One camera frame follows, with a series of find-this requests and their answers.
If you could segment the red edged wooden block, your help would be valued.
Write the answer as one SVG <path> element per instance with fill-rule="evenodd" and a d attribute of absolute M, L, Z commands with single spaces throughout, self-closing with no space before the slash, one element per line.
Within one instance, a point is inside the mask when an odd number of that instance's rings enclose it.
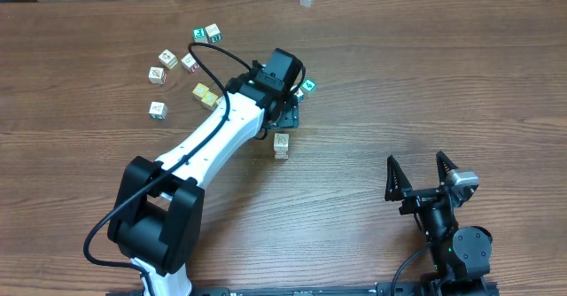
<path fill-rule="evenodd" d="M 289 159 L 289 152 L 288 151 L 275 151 L 275 159 L 276 160 L 287 160 L 287 159 Z"/>

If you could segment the plain wooden picture block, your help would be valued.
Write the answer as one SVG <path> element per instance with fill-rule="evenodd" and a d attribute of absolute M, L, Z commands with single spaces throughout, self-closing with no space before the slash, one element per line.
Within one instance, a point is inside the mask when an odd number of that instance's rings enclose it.
<path fill-rule="evenodd" d="M 289 151 L 290 135 L 285 133 L 274 134 L 274 151 L 275 152 L 288 152 Z"/>

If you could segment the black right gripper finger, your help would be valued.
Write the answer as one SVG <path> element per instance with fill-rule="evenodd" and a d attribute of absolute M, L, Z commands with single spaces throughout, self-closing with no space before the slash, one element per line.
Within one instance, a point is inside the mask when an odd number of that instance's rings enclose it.
<path fill-rule="evenodd" d="M 458 167 L 442 151 L 438 151 L 436 153 L 436 163 L 439 183 L 444 185 L 455 185 L 455 178 L 458 175 Z"/>
<path fill-rule="evenodd" d="M 399 162 L 390 155 L 387 158 L 387 180 L 384 199 L 386 201 L 400 201 L 412 190 L 412 185 L 403 173 Z"/>

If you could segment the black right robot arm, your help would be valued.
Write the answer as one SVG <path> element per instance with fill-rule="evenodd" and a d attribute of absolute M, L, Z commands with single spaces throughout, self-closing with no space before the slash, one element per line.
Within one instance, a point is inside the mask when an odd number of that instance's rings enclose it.
<path fill-rule="evenodd" d="M 401 215 L 412 214 L 426 236 L 435 269 L 451 282 L 472 281 L 490 272 L 492 235 L 478 226 L 461 228 L 455 209 L 469 201 L 478 175 L 458 168 L 442 151 L 436 153 L 439 186 L 415 190 L 399 162 L 387 158 L 386 201 L 399 201 Z"/>

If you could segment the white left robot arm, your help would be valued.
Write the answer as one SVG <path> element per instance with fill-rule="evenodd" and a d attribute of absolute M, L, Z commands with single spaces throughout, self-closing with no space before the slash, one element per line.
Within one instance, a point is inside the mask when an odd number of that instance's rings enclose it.
<path fill-rule="evenodd" d="M 139 271 L 142 295 L 191 294 L 186 261 L 198 242 L 206 187 L 248 140 L 298 127 L 294 82 L 305 74 L 297 57 L 275 49 L 266 65 L 254 61 L 221 86 L 220 104 L 181 144 L 156 160 L 128 163 L 107 236 Z"/>

